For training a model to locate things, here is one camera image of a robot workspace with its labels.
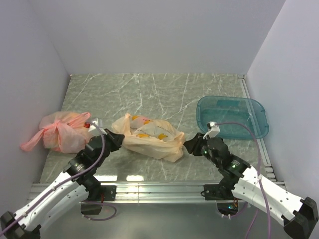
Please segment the orange plastic bag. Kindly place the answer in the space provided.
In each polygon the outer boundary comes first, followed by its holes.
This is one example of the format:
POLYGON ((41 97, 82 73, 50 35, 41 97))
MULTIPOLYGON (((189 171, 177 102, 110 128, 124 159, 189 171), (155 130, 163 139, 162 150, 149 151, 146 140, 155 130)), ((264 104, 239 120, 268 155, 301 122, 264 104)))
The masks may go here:
POLYGON ((112 130, 125 136, 122 146, 128 150, 169 162, 183 156, 185 134, 165 120, 127 113, 112 123, 112 130))

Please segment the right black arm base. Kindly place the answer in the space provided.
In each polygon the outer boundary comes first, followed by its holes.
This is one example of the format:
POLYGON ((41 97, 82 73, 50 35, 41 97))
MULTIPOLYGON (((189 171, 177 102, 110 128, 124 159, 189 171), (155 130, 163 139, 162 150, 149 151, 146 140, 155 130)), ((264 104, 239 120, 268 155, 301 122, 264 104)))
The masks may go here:
POLYGON ((237 217, 248 208, 248 203, 240 206, 239 199, 233 196, 231 189, 220 184, 204 184, 201 196, 206 201, 216 201, 217 210, 222 217, 237 217))

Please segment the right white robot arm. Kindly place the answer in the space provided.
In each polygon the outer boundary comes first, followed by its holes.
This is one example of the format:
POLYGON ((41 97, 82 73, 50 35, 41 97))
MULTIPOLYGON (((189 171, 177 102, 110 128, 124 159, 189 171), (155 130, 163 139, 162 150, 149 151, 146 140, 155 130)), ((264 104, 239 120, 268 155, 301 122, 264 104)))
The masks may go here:
POLYGON ((223 139, 205 139, 202 133, 184 143, 189 154, 203 156, 213 163, 223 176, 219 184, 205 184, 205 200, 243 200, 283 226, 293 239, 308 239, 319 213, 316 202, 284 190, 259 174, 248 162, 232 154, 223 139))

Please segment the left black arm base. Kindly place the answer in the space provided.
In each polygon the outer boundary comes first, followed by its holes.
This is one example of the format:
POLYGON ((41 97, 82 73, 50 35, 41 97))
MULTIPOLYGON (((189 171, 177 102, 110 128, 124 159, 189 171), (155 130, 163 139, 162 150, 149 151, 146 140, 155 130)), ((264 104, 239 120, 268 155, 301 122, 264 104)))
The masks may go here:
POLYGON ((117 213, 117 209, 113 205, 110 205, 109 202, 113 202, 115 200, 116 189, 116 186, 111 185, 100 186, 99 188, 90 191, 88 198, 81 204, 81 213, 85 216, 98 215, 102 212, 102 208, 105 206, 112 208, 115 215, 117 213))

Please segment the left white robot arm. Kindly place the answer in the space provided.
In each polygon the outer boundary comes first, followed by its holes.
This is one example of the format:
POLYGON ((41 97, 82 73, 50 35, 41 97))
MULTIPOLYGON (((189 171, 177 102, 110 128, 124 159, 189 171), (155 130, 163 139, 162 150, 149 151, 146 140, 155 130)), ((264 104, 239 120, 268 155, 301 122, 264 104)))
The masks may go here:
POLYGON ((98 128, 97 132, 99 135, 89 140, 53 183, 21 209, 1 216, 1 235, 8 239, 38 239, 44 223, 66 207, 101 195, 101 183, 94 175, 110 153, 121 148, 125 136, 108 129, 98 128))

